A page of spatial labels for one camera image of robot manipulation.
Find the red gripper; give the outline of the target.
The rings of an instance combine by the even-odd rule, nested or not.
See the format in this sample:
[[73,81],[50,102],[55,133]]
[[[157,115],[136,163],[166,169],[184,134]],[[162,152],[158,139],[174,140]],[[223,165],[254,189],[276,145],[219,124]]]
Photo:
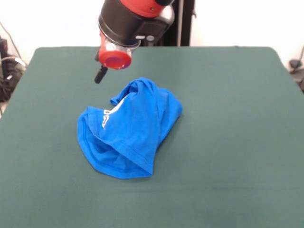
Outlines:
[[101,63],[101,67],[94,78],[96,84],[102,81],[108,68],[115,70],[125,69],[132,62],[130,48],[113,43],[103,32],[100,32],[100,38],[101,45],[98,50],[98,61]]

